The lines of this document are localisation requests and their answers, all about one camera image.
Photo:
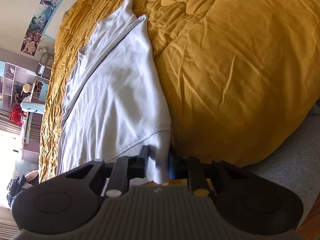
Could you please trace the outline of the white Nevada sweatshirt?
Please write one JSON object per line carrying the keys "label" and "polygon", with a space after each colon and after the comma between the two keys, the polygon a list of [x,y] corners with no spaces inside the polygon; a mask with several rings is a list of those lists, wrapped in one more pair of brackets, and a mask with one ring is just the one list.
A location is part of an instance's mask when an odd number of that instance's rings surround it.
{"label": "white Nevada sweatshirt", "polygon": [[100,20],[66,84],[62,101],[57,173],[94,159],[107,163],[149,148],[144,179],[169,180],[171,117],[148,36],[148,18],[132,0]]}

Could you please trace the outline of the light blue star chair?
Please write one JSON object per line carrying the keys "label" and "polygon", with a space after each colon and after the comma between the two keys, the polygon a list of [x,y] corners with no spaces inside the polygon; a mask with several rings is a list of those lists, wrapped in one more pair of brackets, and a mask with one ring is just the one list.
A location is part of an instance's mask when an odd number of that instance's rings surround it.
{"label": "light blue star chair", "polygon": [[44,105],[40,103],[24,101],[21,102],[20,107],[24,112],[37,113],[41,115],[44,114]]}

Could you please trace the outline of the red bag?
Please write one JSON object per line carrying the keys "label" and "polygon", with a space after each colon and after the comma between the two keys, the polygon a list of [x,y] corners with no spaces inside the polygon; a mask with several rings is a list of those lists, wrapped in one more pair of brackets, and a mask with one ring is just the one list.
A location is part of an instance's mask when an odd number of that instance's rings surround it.
{"label": "red bag", "polygon": [[15,105],[9,115],[9,120],[19,126],[22,126],[22,117],[26,117],[26,114],[24,113],[24,111],[22,111],[20,105]]}

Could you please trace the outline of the mustard yellow quilt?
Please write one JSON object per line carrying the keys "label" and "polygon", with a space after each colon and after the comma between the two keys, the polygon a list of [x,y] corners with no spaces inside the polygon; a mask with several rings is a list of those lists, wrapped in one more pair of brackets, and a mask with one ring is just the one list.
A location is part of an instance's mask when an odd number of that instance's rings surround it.
{"label": "mustard yellow quilt", "polygon": [[[76,53],[123,0],[77,0],[55,40],[40,180],[57,175],[61,102]],[[319,99],[319,0],[133,0],[148,16],[177,153],[237,166],[268,157]]]}

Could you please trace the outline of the round globe lamp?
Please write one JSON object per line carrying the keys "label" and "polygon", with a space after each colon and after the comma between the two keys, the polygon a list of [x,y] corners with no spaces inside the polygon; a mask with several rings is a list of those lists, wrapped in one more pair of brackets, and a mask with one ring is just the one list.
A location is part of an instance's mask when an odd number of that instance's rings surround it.
{"label": "round globe lamp", "polygon": [[22,90],[23,90],[24,93],[29,93],[29,92],[30,92],[30,89],[31,89],[31,85],[29,85],[28,83],[25,83],[25,84],[23,85]]}

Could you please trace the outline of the metal folding stool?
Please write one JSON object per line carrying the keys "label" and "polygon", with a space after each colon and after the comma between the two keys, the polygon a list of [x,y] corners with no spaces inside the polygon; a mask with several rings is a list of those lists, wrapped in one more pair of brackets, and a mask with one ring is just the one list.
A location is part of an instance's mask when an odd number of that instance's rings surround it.
{"label": "metal folding stool", "polygon": [[36,75],[43,79],[49,80],[53,63],[54,55],[51,53],[43,53],[39,59],[39,65],[35,72]]}

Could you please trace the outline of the grey desk with shelves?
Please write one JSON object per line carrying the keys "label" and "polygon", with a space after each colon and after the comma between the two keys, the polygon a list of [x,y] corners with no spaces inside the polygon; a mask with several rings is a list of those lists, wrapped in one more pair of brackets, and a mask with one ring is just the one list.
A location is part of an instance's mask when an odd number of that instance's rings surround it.
{"label": "grey desk with shelves", "polygon": [[[12,143],[14,152],[20,152],[22,159],[33,162],[37,162],[40,155],[42,115],[25,112],[26,117],[21,118],[22,126],[10,121],[9,115],[15,105],[24,101],[44,105],[49,80],[38,77],[35,72],[1,61],[1,131],[20,139],[21,146]],[[31,85],[29,93],[22,90],[25,83]]]}

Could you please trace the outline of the anime wall poster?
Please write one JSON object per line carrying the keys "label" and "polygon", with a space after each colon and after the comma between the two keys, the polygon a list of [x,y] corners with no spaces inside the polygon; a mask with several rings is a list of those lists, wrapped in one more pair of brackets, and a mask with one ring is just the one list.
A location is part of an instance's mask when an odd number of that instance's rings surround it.
{"label": "anime wall poster", "polygon": [[21,52],[34,56],[42,34],[61,0],[40,0],[21,46]]}

